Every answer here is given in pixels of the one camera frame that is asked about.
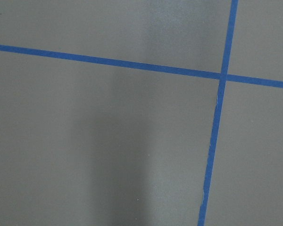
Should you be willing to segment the brown paper table cover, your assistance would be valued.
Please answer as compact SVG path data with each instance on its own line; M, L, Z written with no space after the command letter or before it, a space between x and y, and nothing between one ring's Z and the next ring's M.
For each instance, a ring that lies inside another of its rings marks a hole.
M283 226L283 0L0 0L0 226Z

